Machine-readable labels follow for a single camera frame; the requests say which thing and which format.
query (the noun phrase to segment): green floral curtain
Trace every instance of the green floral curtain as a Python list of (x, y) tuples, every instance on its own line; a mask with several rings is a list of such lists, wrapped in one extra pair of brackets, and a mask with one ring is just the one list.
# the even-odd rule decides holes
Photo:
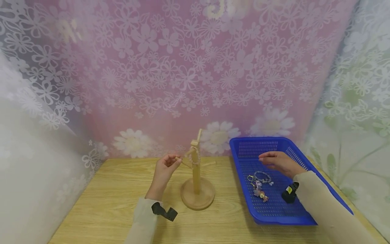
[(354, 10), (306, 151), (390, 240), (390, 2)]

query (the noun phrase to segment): mesh basket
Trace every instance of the mesh basket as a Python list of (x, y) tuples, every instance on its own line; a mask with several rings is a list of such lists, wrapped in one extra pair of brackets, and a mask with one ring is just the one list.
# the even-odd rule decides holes
[[(316, 225), (317, 223), (296, 198), (292, 204), (287, 204), (281, 197), (282, 192), (292, 183), (292, 180), (278, 171), (267, 169), (259, 162), (259, 155), (268, 151), (282, 151), (299, 163), (306, 170), (311, 170), (326, 184), (333, 196), (353, 214), (352, 210), (341, 199), (337, 192), (328, 184), (318, 170), (303, 155), (298, 147), (285, 137), (242, 137), (230, 140), (234, 163), (249, 212), (257, 224), (281, 225)], [(274, 184), (263, 184), (263, 189), (269, 197), (267, 202), (253, 195), (253, 186), (247, 179), (256, 171), (269, 174)]]

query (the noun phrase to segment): daisy print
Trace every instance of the daisy print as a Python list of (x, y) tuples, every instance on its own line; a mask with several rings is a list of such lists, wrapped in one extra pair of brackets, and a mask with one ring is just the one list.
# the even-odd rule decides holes
[(207, 125), (207, 129), (202, 131), (200, 146), (209, 153), (222, 154), (225, 150), (230, 150), (229, 141), (241, 135), (238, 128), (233, 128), (230, 122), (213, 122)]
[(256, 118), (250, 127), (253, 136), (287, 136), (295, 126), (294, 118), (287, 117), (288, 111), (279, 109), (266, 110), (263, 117)]
[(153, 140), (142, 131), (127, 129), (119, 132), (121, 136), (114, 137), (112, 145), (126, 156), (132, 158), (144, 158), (152, 150)]

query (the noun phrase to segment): wooden stand base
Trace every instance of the wooden stand base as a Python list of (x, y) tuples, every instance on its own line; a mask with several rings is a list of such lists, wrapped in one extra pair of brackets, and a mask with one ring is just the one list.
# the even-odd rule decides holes
[(200, 194), (194, 193), (192, 179), (188, 179), (181, 186), (180, 194), (183, 203), (192, 210), (203, 210), (208, 208), (215, 197), (215, 189), (210, 181), (200, 178)]

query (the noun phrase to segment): black wrist strap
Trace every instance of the black wrist strap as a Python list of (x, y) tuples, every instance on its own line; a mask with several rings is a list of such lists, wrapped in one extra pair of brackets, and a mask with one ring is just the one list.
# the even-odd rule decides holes
[(165, 209), (163, 207), (161, 207), (159, 202), (156, 202), (152, 205), (152, 211), (154, 214), (161, 215), (170, 221), (175, 220), (175, 218), (177, 216), (176, 210), (174, 210), (173, 208), (169, 208), (168, 212), (166, 212)]
[(296, 198), (296, 190), (299, 187), (298, 182), (293, 182), (291, 185), (289, 185), (284, 192), (282, 193), (282, 198), (286, 203), (293, 203)]

